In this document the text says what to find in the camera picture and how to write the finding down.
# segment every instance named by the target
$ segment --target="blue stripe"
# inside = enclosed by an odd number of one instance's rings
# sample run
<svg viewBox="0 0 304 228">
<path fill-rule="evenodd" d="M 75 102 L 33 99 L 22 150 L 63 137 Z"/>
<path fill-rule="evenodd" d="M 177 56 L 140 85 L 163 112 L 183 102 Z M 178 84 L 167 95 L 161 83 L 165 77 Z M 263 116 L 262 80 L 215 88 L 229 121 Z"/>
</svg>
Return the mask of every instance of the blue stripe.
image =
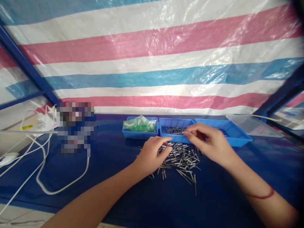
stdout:
<svg viewBox="0 0 304 228">
<path fill-rule="evenodd" d="M 125 74 L 66 75 L 45 79 L 53 90 L 93 87 L 138 87 L 164 85 L 235 84 L 258 80 L 286 80 L 304 62 L 304 58 L 279 59 L 268 63 L 198 66 L 184 69 Z M 28 81 L 6 87 L 15 97 L 30 91 Z"/>
<path fill-rule="evenodd" d="M 298 104 L 295 108 L 304 108 L 304 102 Z"/>
<path fill-rule="evenodd" d="M 159 0 L 2 0 L 1 25 L 24 25 L 91 10 Z"/>
</svg>

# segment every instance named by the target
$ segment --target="green plastic part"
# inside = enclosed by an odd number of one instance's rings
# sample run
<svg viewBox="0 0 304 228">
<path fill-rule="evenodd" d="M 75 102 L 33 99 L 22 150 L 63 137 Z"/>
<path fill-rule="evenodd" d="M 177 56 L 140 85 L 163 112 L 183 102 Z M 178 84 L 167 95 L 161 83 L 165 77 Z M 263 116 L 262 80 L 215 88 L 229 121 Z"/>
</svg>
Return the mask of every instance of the green plastic part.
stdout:
<svg viewBox="0 0 304 228">
<path fill-rule="evenodd" d="M 156 120 L 148 120 L 143 115 L 140 115 L 132 120 L 123 122 L 123 129 L 139 132 L 156 132 Z"/>
</svg>

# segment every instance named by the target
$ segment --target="hand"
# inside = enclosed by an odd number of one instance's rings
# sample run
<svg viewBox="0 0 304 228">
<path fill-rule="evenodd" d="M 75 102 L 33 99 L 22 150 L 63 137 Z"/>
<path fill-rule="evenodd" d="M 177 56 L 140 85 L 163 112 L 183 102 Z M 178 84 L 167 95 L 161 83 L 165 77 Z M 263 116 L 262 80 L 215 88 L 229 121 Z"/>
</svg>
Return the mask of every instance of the hand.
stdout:
<svg viewBox="0 0 304 228">
<path fill-rule="evenodd" d="M 161 138 L 159 136 L 150 137 L 145 142 L 140 154 L 132 163 L 132 166 L 135 167 L 138 172 L 142 173 L 144 177 L 157 170 L 172 150 L 172 147 L 168 147 L 167 141 L 169 140 L 172 140 L 172 138 Z M 158 149 L 163 144 L 166 145 L 167 148 L 157 155 Z"/>
<path fill-rule="evenodd" d="M 218 129 L 197 123 L 187 127 L 184 135 L 208 158 L 223 167 L 239 158 Z"/>
</svg>

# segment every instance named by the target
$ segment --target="blue table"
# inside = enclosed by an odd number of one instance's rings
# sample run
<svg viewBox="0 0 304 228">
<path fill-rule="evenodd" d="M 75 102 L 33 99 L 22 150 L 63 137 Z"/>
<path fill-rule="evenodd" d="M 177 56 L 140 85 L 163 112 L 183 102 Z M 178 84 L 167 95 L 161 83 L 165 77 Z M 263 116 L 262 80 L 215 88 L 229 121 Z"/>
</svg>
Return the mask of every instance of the blue table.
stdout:
<svg viewBox="0 0 304 228">
<path fill-rule="evenodd" d="M 97 115 L 96 150 L 85 176 L 57 195 L 46 195 L 34 175 L 23 187 L 14 206 L 56 213 L 74 198 L 97 183 L 111 177 L 139 154 L 144 141 L 125 139 L 123 120 L 134 115 Z M 156 116 L 170 118 L 217 118 L 206 116 Z M 47 135 L 39 137 L 43 143 Z M 254 141 L 234 148 L 239 156 L 295 208 L 299 209 L 303 183 L 303 150 L 285 138 L 254 137 Z M 19 186 L 43 159 L 42 151 L 24 157 L 0 178 L 0 203 L 6 204 Z M 84 156 L 64 157 L 57 152 L 57 136 L 51 138 L 51 150 L 41 181 L 50 191 L 61 189 L 78 178 L 86 167 Z M 195 171 L 194 187 L 175 170 L 167 179 L 145 178 L 132 187 L 110 210 L 103 222 L 126 227 L 261 227 L 263 226 L 232 177 L 207 157 L 201 158 Z"/>
</svg>

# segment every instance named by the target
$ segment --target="blue plastic tray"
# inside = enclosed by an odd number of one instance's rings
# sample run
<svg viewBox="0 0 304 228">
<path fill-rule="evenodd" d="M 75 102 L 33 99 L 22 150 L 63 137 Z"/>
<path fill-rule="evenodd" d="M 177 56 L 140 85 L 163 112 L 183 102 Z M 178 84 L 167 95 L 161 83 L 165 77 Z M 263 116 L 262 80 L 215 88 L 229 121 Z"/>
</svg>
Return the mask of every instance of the blue plastic tray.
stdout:
<svg viewBox="0 0 304 228">
<path fill-rule="evenodd" d="M 159 129 L 161 137 L 172 137 L 172 142 L 176 143 L 191 143 L 184 135 L 167 134 L 166 128 L 172 127 L 183 127 L 187 128 L 193 125 L 194 121 L 191 119 L 171 119 L 171 118 L 159 118 Z"/>
<path fill-rule="evenodd" d="M 194 119 L 194 121 L 221 130 L 229 144 L 234 147 L 241 147 L 253 140 L 243 129 L 230 120 Z"/>
<path fill-rule="evenodd" d="M 136 117 L 128 117 L 127 120 L 135 119 Z M 146 117 L 148 120 L 156 120 L 156 132 L 138 132 L 138 131 L 130 131 L 128 129 L 123 129 L 123 135 L 125 138 L 132 138 L 132 139 L 143 139 L 147 140 L 150 137 L 155 137 L 158 135 L 158 120 L 156 117 Z"/>
</svg>

